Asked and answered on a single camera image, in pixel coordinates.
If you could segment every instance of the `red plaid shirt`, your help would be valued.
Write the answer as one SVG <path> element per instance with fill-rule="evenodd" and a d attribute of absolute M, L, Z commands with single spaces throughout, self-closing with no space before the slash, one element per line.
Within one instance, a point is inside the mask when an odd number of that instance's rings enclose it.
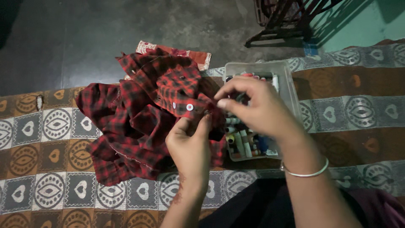
<path fill-rule="evenodd" d="M 87 147 L 97 181 L 110 186 L 133 177 L 156 180 L 170 156 L 164 141 L 173 125 L 180 117 L 197 121 L 206 110 L 215 129 L 209 136 L 211 164 L 222 165 L 226 141 L 218 129 L 224 116 L 212 103 L 215 91 L 199 83 L 197 64 L 160 48 L 116 59 L 132 80 L 92 83 L 76 98 L 80 111 L 103 133 Z"/>

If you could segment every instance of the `floor mat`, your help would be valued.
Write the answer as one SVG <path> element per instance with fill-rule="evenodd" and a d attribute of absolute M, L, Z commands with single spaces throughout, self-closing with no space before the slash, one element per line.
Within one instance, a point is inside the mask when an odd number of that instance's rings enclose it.
<path fill-rule="evenodd" d="M 378 188 L 405 202 L 405 44 L 354 47 L 289 59 L 303 126 L 341 188 Z M 223 68 L 201 72 L 221 86 Z M 158 181 L 96 182 L 85 147 L 100 131 L 74 102 L 83 87 L 0 97 L 0 227 L 158 227 L 178 188 Z M 36 96 L 44 96 L 37 112 Z M 231 162 L 210 172 L 201 218 L 259 178 L 282 178 L 278 160 Z"/>

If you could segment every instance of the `fingernail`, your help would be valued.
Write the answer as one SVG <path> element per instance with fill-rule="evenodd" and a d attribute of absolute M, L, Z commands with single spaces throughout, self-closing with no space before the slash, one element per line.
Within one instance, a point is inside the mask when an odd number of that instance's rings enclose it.
<path fill-rule="evenodd" d="M 217 103 L 218 108 L 225 108 L 226 106 L 226 100 L 225 99 L 221 99 L 218 101 Z"/>

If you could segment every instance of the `concrete floor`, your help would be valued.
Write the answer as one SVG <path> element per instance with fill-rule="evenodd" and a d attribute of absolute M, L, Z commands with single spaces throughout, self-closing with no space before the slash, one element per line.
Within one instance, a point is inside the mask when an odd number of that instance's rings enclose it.
<path fill-rule="evenodd" d="M 124 71 L 114 57 L 134 52 L 140 40 L 210 52 L 210 68 L 304 56 L 300 43 L 243 46 L 261 30 L 252 0 L 9 2 L 15 3 L 6 3 L 14 5 L 6 8 L 11 31 L 0 43 L 0 96 L 118 82 Z"/>

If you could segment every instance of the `silver bangle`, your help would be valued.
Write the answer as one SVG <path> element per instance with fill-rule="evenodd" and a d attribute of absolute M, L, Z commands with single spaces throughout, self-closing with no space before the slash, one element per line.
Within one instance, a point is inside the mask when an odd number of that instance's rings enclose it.
<path fill-rule="evenodd" d="M 317 175 L 323 173 L 323 172 L 327 169 L 328 165 L 329 165 L 329 160 L 328 160 L 328 158 L 326 157 L 325 166 L 324 166 L 321 170 L 319 170 L 318 172 L 313 173 L 313 174 L 296 174 L 296 173 L 290 172 L 290 171 L 287 169 L 287 167 L 284 166 L 284 161 L 281 161 L 280 170 L 281 170 L 281 171 L 286 171 L 287 173 L 289 173 L 289 174 L 291 174 L 291 175 L 293 175 L 293 176 L 311 177 L 311 176 L 317 176 Z"/>

